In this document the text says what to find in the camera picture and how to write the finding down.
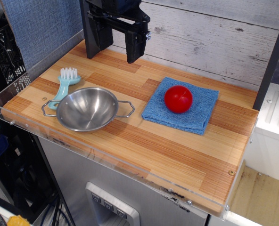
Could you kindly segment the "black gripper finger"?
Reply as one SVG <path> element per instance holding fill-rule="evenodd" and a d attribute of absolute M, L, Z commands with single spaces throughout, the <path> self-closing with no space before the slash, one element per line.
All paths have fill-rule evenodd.
<path fill-rule="evenodd" d="M 127 32 L 125 34 L 127 62 L 134 63 L 138 58 L 143 56 L 146 46 L 146 40 L 142 35 L 135 32 Z"/>
<path fill-rule="evenodd" d="M 103 20 L 95 20 L 93 34 L 100 50 L 104 50 L 113 44 L 112 28 Z"/>

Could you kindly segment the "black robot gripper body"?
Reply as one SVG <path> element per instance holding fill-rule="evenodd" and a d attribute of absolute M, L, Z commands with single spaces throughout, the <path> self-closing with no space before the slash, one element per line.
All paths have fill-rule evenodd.
<path fill-rule="evenodd" d="M 140 0 L 87 0 L 86 3 L 95 40 L 112 35 L 113 29 L 122 33 L 134 32 L 139 40 L 150 39 L 150 17 L 140 9 Z"/>

